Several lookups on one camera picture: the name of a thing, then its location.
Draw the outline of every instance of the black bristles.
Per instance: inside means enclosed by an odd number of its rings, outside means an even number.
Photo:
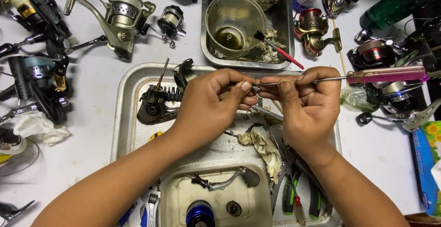
[[[263,41],[265,39],[265,35],[263,35],[261,30],[257,30],[253,37],[260,41]]]

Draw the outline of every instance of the white table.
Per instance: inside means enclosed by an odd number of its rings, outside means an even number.
[[[66,0],[56,0],[61,9]],[[102,13],[98,0],[88,0]],[[201,0],[193,4],[190,0],[148,0],[157,5],[156,12],[148,19],[154,23],[164,7],[171,4],[181,6],[187,32],[179,37],[176,49],[153,32],[139,37],[135,44],[133,59],[126,63],[116,59],[105,45],[86,48],[71,55],[68,77],[74,95],[70,98],[73,111],[67,114],[68,129],[72,136],[53,147],[45,147],[42,156],[30,168],[12,176],[0,178],[0,198],[3,202],[21,207],[31,200],[37,203],[15,222],[16,227],[27,227],[41,210],[64,190],[87,175],[109,164],[112,143],[116,92],[122,76],[131,67],[144,62],[162,62],[167,57],[170,63],[179,64],[192,58],[197,65],[211,65],[206,61],[200,47]],[[360,30],[359,16],[378,0],[361,0],[348,13],[336,19],[343,44],[343,59],[346,70],[352,67],[346,53],[356,46],[353,37]],[[315,6],[322,9],[321,3]],[[103,34],[92,13],[76,4],[65,20],[80,43]],[[332,35],[332,22],[325,37]],[[9,17],[0,16],[0,44],[16,43],[29,33]],[[329,45],[323,55],[311,59],[305,55],[302,44],[295,42],[295,58],[306,68],[332,66],[343,73],[340,56]],[[43,44],[25,47],[26,51],[43,49]],[[7,64],[0,65],[8,72]],[[296,70],[291,64],[289,70]],[[13,83],[12,78],[0,75],[1,89]],[[16,100],[0,103],[0,114],[14,106]],[[424,210],[418,199],[415,171],[412,164],[410,143],[406,131],[395,124],[372,121],[359,127],[355,121],[358,112],[341,109],[338,118],[343,156],[383,190],[399,207],[403,214],[419,213]]]

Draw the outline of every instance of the forearm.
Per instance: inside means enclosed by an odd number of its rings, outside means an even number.
[[[164,133],[82,179],[52,201],[32,227],[114,226],[133,202],[187,151]]]
[[[409,226],[383,191],[337,151],[332,152],[329,162],[310,167],[345,226]]]

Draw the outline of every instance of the brush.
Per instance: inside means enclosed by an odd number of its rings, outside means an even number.
[[[273,44],[271,41],[266,39],[265,35],[263,35],[261,30],[257,30],[253,37],[255,39],[258,39],[260,41],[264,41],[265,43],[267,43],[272,49],[277,50],[280,54],[282,54],[284,57],[286,57],[286,59],[288,59],[289,61],[291,61],[295,65],[297,65],[302,70],[305,69],[305,67],[303,67],[303,65],[301,65],[298,61],[296,61],[292,56],[290,56],[288,53],[284,52],[280,47],[278,47],[277,45]]]

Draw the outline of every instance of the stainless steel tray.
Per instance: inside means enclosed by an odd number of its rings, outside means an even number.
[[[205,27],[205,13],[208,5],[212,0],[202,0],[202,18],[201,18],[201,48],[208,61],[219,65],[228,67],[244,67],[244,68],[259,68],[268,70],[280,70],[290,65],[283,56],[279,55],[279,63],[264,63],[264,62],[245,62],[237,60],[224,60],[216,58],[215,53],[210,42],[211,39],[207,34]],[[294,57],[294,23],[292,20],[292,3],[291,0],[279,0],[279,2],[265,11],[267,18],[267,28],[274,28],[277,30],[277,41],[286,45],[284,51]]]
[[[111,162],[116,161],[140,146],[144,145],[157,131],[166,131],[174,122],[174,120],[160,123],[156,125],[146,126],[141,124],[136,119],[136,113],[139,109],[139,99],[141,94],[145,92],[150,84],[157,84],[159,76],[162,72],[163,63],[143,63],[130,69],[121,79],[118,88],[115,124],[112,142]],[[169,64],[168,69],[164,75],[162,85],[174,86],[173,68],[176,65]],[[216,69],[210,66],[193,66],[192,70],[197,75],[202,75],[215,71]],[[273,70],[254,70],[254,69],[238,69],[240,72],[246,73],[253,78],[261,78],[268,75],[280,74],[300,74],[296,71],[273,71]],[[271,110],[280,114],[277,108],[272,105],[270,100],[264,99],[264,106],[271,106]],[[235,134],[244,133],[252,123],[264,123],[260,117],[256,117],[250,112],[238,111],[234,118],[233,124],[227,129]],[[267,132],[263,128],[259,128],[263,134]],[[280,136],[280,129],[273,129],[276,137]],[[341,153],[340,137],[338,124],[334,126],[334,132],[329,142],[335,145],[336,149]],[[161,176],[161,181],[165,181],[172,174],[179,173],[184,170],[197,170],[201,168],[217,167],[232,164],[253,163],[266,171],[266,165],[263,159],[257,154],[253,146],[243,146],[237,143],[237,139],[222,134],[217,140],[182,158],[175,164],[173,168]],[[305,216],[308,216],[310,190],[309,183],[304,176],[300,178],[297,192],[299,193],[303,207],[306,211]],[[276,210],[273,216],[273,226],[293,227],[298,226],[294,216],[286,216],[282,213],[281,198],[283,192],[279,193]],[[307,226],[341,226],[341,220],[334,210],[334,208],[327,204],[326,211],[319,220],[312,220],[307,217]]]

